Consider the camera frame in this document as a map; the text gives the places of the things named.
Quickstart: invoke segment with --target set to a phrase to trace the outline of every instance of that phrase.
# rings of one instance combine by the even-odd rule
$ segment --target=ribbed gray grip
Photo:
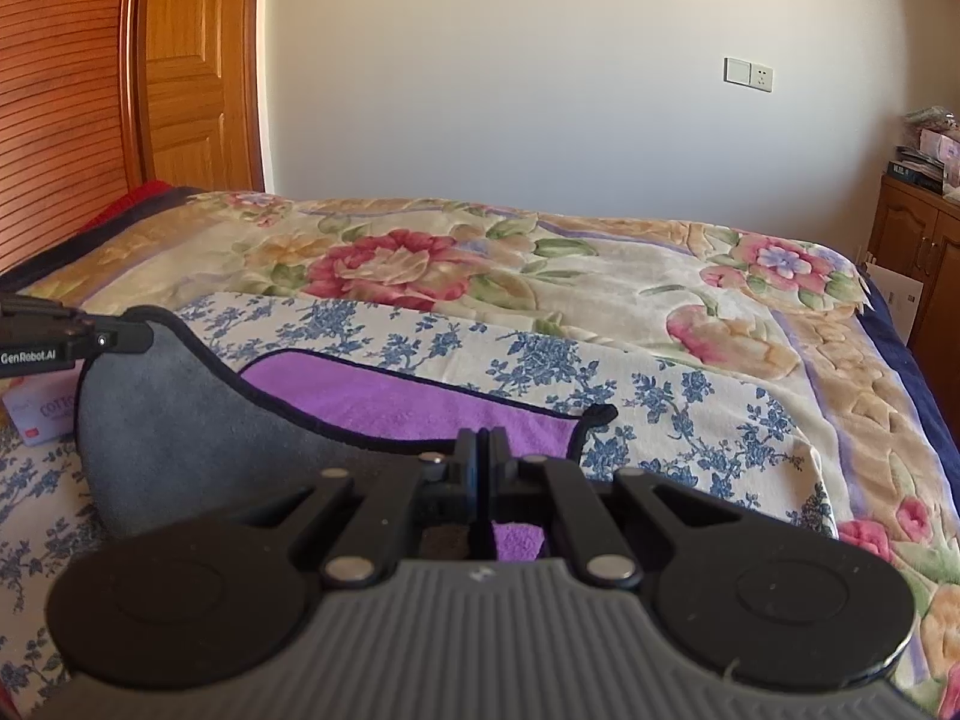
[[[237,620],[242,626],[243,620]],[[683,658],[630,594],[561,560],[403,562],[329,595],[283,653],[242,677],[137,692],[80,676],[35,720],[920,720],[880,682],[781,696]]]

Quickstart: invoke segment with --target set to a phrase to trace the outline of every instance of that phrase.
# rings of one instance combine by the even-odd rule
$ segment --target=purple towel
[[[241,376],[314,418],[363,436],[444,440],[461,428],[503,427],[517,456],[579,461],[587,429],[616,417],[609,405],[563,415],[300,349],[271,352],[247,365]],[[512,562],[534,560],[544,544],[544,532],[532,525],[497,525],[493,536],[498,557]]]

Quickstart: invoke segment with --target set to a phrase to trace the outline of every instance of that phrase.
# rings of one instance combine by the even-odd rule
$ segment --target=wall plate
[[[724,81],[750,86],[750,62],[728,58],[724,66]]]
[[[773,92],[773,68],[768,68],[764,65],[752,64],[750,66],[750,86],[754,89],[760,89],[762,92]]]

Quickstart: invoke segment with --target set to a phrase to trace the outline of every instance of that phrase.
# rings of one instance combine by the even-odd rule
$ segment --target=wooden wardrobe
[[[256,0],[0,0],[0,271],[158,178],[262,189]]]

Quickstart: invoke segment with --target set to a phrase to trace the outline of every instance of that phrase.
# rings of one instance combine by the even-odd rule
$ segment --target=wooden door
[[[912,346],[954,439],[960,440],[960,220],[940,214],[933,242],[928,306]]]
[[[870,254],[882,268],[925,282],[925,258],[936,223],[936,208],[884,182]]]
[[[147,175],[203,189],[262,189],[256,0],[146,0]]]

